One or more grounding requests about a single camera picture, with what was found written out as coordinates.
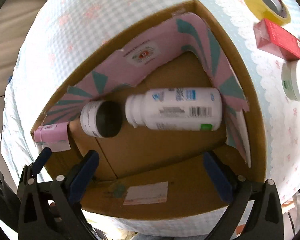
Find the white jar black lid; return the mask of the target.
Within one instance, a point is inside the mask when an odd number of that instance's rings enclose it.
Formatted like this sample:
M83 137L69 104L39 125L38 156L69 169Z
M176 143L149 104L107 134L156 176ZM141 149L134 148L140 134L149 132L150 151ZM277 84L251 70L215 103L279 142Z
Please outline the white jar black lid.
M122 113L113 101L92 101L80 114L80 124L85 134L96 138L112 138L122 127Z

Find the cardboard box pink flaps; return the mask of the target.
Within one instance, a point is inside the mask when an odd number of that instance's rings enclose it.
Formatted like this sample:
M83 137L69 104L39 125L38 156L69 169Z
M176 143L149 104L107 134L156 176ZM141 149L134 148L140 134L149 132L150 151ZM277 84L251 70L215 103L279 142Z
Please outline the cardboard box pink flaps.
M204 159L266 176L266 139L253 82L237 48L198 0L149 16L70 75L33 130L53 150L52 177L89 150L100 156L81 201L115 218L160 220L217 210Z

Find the white pill bottle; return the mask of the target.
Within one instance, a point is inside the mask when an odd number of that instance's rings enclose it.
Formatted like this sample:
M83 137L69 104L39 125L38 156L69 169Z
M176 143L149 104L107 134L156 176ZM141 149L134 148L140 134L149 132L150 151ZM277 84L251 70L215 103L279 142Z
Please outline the white pill bottle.
M125 114L135 128L215 131L222 122L223 105L216 88L158 88L129 96Z

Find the large white lid jar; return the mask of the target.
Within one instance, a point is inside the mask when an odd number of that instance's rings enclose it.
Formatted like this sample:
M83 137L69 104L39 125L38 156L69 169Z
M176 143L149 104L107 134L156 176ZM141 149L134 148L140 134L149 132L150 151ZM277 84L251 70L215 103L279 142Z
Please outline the large white lid jar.
M300 60L285 62L281 79L287 98L300 102Z

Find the red rectangular carton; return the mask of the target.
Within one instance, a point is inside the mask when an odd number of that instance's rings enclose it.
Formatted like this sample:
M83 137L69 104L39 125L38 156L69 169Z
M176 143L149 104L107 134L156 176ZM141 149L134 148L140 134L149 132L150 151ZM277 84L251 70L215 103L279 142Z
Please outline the red rectangular carton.
M253 26L258 49L286 61L300 60L300 40L276 23L263 19Z

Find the yellow tape roll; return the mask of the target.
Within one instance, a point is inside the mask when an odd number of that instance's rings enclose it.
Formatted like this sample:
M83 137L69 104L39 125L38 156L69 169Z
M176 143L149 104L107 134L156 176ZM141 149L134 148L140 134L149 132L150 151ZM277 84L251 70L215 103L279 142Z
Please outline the yellow tape roll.
M258 20L268 19L280 26L290 23L288 8L282 0L244 0Z

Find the small silver red tin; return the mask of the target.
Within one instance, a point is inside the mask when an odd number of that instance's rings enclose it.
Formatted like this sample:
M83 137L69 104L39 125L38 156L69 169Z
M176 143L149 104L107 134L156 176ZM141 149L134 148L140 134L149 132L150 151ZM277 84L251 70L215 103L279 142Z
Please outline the small silver red tin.
M285 18L287 16L286 10L281 0L262 0L273 12Z

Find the beige curtain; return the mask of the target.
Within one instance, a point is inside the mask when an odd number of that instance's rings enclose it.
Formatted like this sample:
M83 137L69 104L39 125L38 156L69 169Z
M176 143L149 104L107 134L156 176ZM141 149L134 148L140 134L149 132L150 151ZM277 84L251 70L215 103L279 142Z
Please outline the beige curtain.
M47 0L7 0L0 9L0 97L13 73L19 50Z

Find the blue checkered bed cover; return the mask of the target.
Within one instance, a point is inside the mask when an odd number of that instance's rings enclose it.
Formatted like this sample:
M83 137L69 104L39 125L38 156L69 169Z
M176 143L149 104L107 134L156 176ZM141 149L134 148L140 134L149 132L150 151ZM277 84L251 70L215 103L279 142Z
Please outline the blue checkered bed cover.
M146 235L209 233L226 209L203 166L209 149L248 179L273 179L287 201L300 189L300 102L284 92L285 61L257 48L259 21L246 0L47 0L5 91L0 142L13 180L38 156L35 129L65 122L72 148L54 153L38 178L97 150L96 181L82 199L91 219ZM97 139L79 126L89 101L207 86L224 105L214 132L124 122L116 137Z

